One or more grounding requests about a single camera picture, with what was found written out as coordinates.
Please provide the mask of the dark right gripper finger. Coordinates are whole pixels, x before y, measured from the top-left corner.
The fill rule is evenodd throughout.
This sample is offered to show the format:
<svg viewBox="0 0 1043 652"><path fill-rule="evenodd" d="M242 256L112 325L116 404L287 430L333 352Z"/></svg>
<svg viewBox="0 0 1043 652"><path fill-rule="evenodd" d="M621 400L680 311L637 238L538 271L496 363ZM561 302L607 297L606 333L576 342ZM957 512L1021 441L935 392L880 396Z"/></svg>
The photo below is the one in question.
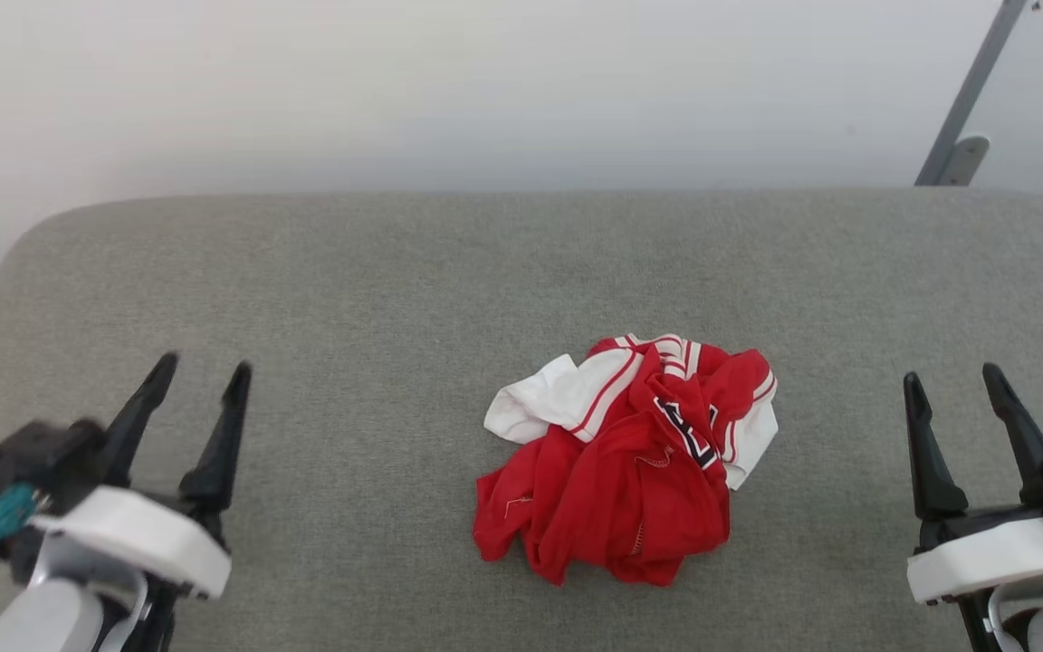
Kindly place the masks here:
<svg viewBox="0 0 1043 652"><path fill-rule="evenodd" d="M918 375L904 376L903 393L914 514L923 523L964 516L969 501L953 482L936 441L932 406Z"/></svg>
<svg viewBox="0 0 1043 652"><path fill-rule="evenodd" d="M1025 506L1043 506L1043 432L996 363L985 363L983 380L996 417L1006 427Z"/></svg>

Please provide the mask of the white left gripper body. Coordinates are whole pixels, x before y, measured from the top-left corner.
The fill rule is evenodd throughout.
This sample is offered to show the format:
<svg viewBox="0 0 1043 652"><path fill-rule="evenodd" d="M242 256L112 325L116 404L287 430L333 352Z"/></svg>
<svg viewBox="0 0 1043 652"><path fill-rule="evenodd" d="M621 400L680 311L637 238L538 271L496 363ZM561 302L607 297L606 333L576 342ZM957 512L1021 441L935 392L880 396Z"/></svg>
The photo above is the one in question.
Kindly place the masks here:
<svg viewBox="0 0 1043 652"><path fill-rule="evenodd" d="M229 553L202 524L125 488L96 488L32 526L32 589L74 606L62 651L168 651L178 602L215 601L228 583Z"/></svg>

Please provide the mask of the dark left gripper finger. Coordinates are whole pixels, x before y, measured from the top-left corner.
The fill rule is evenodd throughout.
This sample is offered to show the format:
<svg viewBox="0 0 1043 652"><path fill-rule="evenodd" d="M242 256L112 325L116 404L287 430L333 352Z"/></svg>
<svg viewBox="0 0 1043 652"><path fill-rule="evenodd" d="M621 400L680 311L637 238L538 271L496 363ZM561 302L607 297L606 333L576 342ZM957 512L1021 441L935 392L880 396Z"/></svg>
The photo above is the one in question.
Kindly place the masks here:
<svg viewBox="0 0 1043 652"><path fill-rule="evenodd" d="M248 362L237 364L207 448L178 486L179 499L189 504L187 514L207 527L219 524L231 506L252 376Z"/></svg>
<svg viewBox="0 0 1043 652"><path fill-rule="evenodd" d="M166 352L127 404L105 429L105 445L96 455L103 485L129 488L131 466L146 426L168 392L177 371L177 352Z"/></svg>

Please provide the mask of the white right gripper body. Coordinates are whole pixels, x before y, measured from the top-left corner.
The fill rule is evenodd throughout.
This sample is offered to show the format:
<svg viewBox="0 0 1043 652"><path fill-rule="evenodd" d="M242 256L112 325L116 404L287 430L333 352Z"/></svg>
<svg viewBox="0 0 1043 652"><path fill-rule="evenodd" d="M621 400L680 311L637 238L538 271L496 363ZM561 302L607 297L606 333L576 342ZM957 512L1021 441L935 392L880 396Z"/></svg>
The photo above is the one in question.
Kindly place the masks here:
<svg viewBox="0 0 1043 652"><path fill-rule="evenodd" d="M919 521L914 601L955 604L972 651L1043 651L1043 515L1017 506Z"/></svg>

